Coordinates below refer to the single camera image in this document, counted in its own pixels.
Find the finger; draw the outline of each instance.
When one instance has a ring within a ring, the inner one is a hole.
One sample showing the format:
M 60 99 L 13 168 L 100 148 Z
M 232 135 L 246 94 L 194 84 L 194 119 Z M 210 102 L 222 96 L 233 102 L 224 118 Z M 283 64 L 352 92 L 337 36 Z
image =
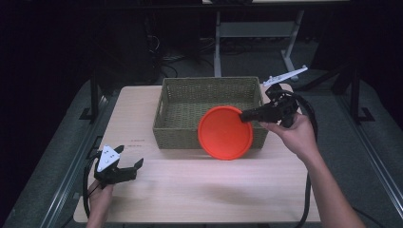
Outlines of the finger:
M 280 132 L 282 132 L 284 130 L 284 127 L 277 125 L 275 123 L 261 122 L 260 125 L 269 131 L 273 131 L 276 134 L 279 134 Z
M 294 123 L 296 123 L 296 122 L 299 122 L 299 123 L 301 123 L 301 122 L 305 122 L 305 121 L 308 121 L 309 122 L 309 118 L 307 117 L 307 116 L 305 116 L 305 115 L 302 115 L 302 114 L 299 114 L 299 113 L 297 113 L 295 116 L 294 116 Z

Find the orange frisbee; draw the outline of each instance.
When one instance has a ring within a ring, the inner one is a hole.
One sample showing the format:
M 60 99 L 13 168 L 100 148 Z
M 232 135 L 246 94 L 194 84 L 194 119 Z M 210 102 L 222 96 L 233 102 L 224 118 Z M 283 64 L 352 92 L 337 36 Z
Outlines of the orange frisbee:
M 229 105 L 215 106 L 201 117 L 198 137 L 213 158 L 234 160 L 248 151 L 253 140 L 251 123 L 240 120 L 241 111 Z

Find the hand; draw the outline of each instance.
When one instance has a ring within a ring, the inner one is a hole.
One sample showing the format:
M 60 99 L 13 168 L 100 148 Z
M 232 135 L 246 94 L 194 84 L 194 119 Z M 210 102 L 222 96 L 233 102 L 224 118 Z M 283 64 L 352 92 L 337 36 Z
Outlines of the hand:
M 88 188 L 90 214 L 86 227 L 102 227 L 107 220 L 107 211 L 112 202 L 113 184 L 104 189 L 98 180 L 95 180 Z
M 260 123 L 261 126 L 279 135 L 285 146 L 303 162 L 319 155 L 314 129 L 307 116 L 296 113 L 289 128 L 275 123 Z

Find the wicker basket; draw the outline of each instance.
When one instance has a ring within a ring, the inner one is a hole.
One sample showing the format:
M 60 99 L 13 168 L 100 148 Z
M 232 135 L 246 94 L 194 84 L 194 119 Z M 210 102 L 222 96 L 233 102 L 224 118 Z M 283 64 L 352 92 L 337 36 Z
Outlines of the wicker basket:
M 200 149 L 198 124 L 207 110 L 232 105 L 240 110 L 263 105 L 256 77 L 164 79 L 153 132 L 160 149 Z M 251 148 L 262 148 L 267 130 L 253 122 Z

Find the wooden table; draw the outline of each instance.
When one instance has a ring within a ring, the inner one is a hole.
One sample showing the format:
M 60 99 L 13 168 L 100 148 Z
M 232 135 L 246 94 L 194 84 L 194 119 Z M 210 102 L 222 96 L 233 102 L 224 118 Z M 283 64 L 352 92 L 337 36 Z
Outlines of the wooden table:
M 111 115 L 101 146 L 125 146 L 119 167 L 132 166 L 141 158 L 144 165 L 136 180 L 115 186 L 108 222 L 300 220 L 307 171 L 277 135 L 269 132 L 262 149 L 250 150 L 233 161 L 213 159 L 200 149 L 159 149 L 152 125 L 161 88 L 123 88 Z M 89 183 L 93 180 L 91 171 Z M 74 219 L 86 222 L 82 199 Z M 319 221 L 314 197 L 307 221 Z

